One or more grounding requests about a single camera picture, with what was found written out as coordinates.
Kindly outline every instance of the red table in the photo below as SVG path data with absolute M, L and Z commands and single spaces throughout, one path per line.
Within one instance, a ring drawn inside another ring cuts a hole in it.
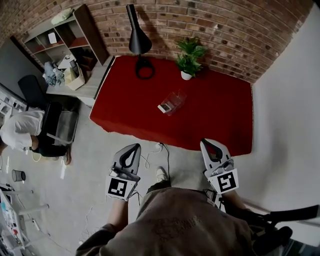
M 185 81 L 173 61 L 150 58 L 155 75 L 135 75 L 137 58 L 117 57 L 96 98 L 90 119 L 107 132 L 200 150 L 202 138 L 226 145 L 232 156 L 249 154 L 253 136 L 251 85 L 207 68 Z M 181 89 L 184 106 L 172 116 L 157 106 Z

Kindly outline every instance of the white wall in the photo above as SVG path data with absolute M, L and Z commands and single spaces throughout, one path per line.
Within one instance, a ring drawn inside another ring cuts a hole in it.
M 239 194 L 266 209 L 320 204 L 320 10 L 253 86 L 252 153 L 236 157 Z M 318 246 L 320 228 L 294 238 Z

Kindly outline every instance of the white shirt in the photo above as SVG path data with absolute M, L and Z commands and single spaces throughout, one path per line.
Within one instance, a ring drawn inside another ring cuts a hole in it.
M 32 110 L 12 116 L 0 129 L 2 141 L 13 149 L 31 147 L 31 135 L 40 134 L 44 115 L 43 110 Z

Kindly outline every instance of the green leaves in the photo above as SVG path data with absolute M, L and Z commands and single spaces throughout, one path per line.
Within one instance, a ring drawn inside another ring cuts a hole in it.
M 196 77 L 196 72 L 202 69 L 201 64 L 197 62 L 194 56 L 186 54 L 178 54 L 176 65 L 180 71 L 190 74 L 193 77 Z
M 197 62 L 197 58 L 205 54 L 206 48 L 198 45 L 196 37 L 187 37 L 184 41 L 177 41 L 176 45 L 185 52 L 185 54 L 178 54 L 176 65 L 181 71 L 196 77 L 196 72 L 202 68 L 201 64 Z
M 192 55 L 195 57 L 202 57 L 205 55 L 206 48 L 204 46 L 197 45 L 192 52 Z

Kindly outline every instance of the bookshelf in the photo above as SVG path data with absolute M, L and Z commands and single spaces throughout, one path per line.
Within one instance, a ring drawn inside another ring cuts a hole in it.
M 50 33 L 55 33 L 57 43 L 49 42 Z M 74 8 L 73 14 L 58 24 L 53 25 L 48 19 L 28 31 L 24 45 L 42 65 L 59 64 L 66 55 L 73 54 L 81 69 L 88 71 L 96 63 L 103 66 L 109 56 L 85 4 Z

